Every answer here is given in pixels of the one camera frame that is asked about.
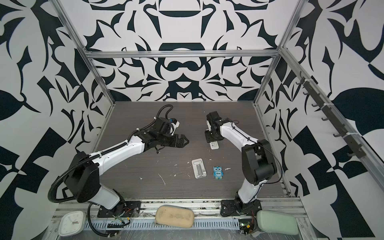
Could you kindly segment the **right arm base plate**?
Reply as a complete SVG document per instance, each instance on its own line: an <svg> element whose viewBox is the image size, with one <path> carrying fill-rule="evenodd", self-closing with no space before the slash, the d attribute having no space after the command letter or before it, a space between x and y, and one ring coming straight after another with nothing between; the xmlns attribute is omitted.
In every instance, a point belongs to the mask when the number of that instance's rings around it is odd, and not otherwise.
<svg viewBox="0 0 384 240"><path fill-rule="evenodd" d="M259 200L247 204L244 204L240 199L221 200L220 214L222 217L255 216L261 210L262 206Z"/></svg>

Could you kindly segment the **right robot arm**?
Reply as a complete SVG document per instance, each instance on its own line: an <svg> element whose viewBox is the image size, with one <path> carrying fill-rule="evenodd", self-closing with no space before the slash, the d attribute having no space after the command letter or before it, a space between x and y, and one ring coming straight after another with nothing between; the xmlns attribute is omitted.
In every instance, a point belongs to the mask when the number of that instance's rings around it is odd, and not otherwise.
<svg viewBox="0 0 384 240"><path fill-rule="evenodd" d="M240 152L245 180L237 192L240 202L248 204L256 200L261 187L278 172L278 165L267 140L258 140L238 128L234 121L221 118L218 112L207 114L208 143L224 139Z"/></svg>

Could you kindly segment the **white remote control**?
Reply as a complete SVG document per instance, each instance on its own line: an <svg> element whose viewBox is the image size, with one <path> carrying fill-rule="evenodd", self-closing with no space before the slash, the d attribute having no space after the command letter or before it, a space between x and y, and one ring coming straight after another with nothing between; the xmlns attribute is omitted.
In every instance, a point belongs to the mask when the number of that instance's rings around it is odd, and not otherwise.
<svg viewBox="0 0 384 240"><path fill-rule="evenodd" d="M211 148L212 150L217 150L217 149L219 149L219 144L218 144L218 142L217 142L217 141L215 141L215 142L210 142L210 148Z"/></svg>

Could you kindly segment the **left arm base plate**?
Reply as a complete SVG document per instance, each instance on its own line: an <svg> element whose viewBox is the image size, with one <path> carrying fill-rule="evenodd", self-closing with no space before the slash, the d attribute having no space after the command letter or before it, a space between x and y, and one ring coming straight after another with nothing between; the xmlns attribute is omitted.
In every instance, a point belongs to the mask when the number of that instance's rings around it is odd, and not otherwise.
<svg viewBox="0 0 384 240"><path fill-rule="evenodd" d="M139 214L141 210L140 201L125 201L124 203L118 203L112 209L107 209L104 206L99 207L98 218L112 218L112 217L132 217L135 214Z"/></svg>

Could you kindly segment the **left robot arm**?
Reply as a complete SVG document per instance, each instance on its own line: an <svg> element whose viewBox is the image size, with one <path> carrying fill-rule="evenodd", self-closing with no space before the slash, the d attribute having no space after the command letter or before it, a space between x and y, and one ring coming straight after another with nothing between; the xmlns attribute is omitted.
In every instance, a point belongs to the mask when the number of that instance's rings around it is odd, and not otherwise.
<svg viewBox="0 0 384 240"><path fill-rule="evenodd" d="M64 177L64 183L78 203L92 203L108 210L122 207L123 197L100 182L109 169L150 149L157 152L165 147L184 148L189 140L175 133L180 123L176 119L157 118L146 129L135 131L127 140L103 151L89 155L81 152L72 162L74 170Z"/></svg>

